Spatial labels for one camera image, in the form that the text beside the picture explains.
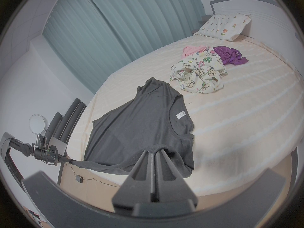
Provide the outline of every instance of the pillowcase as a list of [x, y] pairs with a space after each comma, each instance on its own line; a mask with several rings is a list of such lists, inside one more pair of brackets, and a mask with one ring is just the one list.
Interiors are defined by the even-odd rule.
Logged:
[[250, 21], [251, 18], [240, 13], [213, 15], [208, 22], [200, 28], [197, 34], [233, 41], [241, 34], [245, 25]]

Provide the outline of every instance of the white cartoon garment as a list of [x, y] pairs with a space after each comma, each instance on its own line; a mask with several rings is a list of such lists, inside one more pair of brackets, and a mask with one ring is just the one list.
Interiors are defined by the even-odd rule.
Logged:
[[227, 75], [220, 56], [211, 47], [196, 52], [172, 66], [170, 81], [177, 80], [181, 89], [192, 93], [212, 93], [222, 89]]

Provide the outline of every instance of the mattress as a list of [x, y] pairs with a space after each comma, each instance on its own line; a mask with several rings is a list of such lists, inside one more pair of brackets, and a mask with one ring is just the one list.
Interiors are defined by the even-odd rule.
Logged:
[[[224, 88], [190, 93], [169, 81], [172, 65], [188, 45], [223, 45], [249, 62], [226, 65]], [[67, 145], [74, 160], [84, 158], [92, 121], [130, 101], [137, 87], [154, 77], [183, 94], [194, 122], [195, 169], [185, 181], [197, 196], [231, 190], [254, 180], [295, 149], [304, 132], [304, 82], [293, 65], [265, 44], [240, 35], [234, 42], [194, 35], [153, 51], [113, 73], [80, 117]], [[92, 171], [114, 183], [123, 175]]]

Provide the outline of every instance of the clothing tag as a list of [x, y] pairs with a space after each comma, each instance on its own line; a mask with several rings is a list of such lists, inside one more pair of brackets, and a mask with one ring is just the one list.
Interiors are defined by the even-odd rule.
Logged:
[[176, 117], [177, 117], [177, 119], [181, 119], [183, 116], [185, 116], [186, 115], [186, 113], [185, 113], [185, 111], [182, 111], [182, 112], [180, 112], [180, 113], [178, 113], [177, 115], [176, 115]]

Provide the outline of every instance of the curtain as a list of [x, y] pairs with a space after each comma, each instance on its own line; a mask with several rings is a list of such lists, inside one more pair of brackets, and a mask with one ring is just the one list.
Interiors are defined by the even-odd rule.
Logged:
[[59, 0], [43, 35], [96, 93], [131, 61], [191, 36], [202, 15], [201, 0]]

